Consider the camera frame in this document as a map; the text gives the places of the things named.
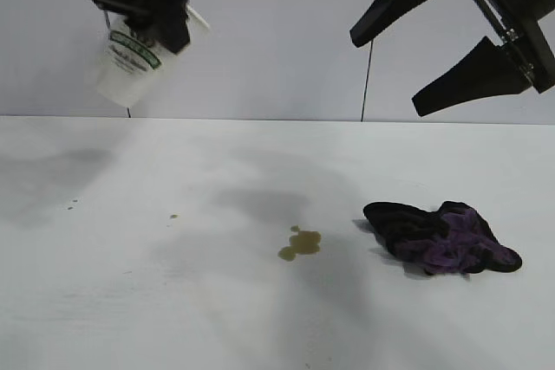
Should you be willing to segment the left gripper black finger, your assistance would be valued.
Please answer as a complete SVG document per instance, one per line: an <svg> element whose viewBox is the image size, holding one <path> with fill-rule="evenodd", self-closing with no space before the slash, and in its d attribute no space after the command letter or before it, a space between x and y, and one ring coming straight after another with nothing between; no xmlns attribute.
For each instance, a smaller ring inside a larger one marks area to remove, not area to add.
<svg viewBox="0 0 555 370"><path fill-rule="evenodd" d="M186 12L188 0L153 0L148 16L128 17L127 26L136 34L152 39L173 54L190 44Z"/></svg>

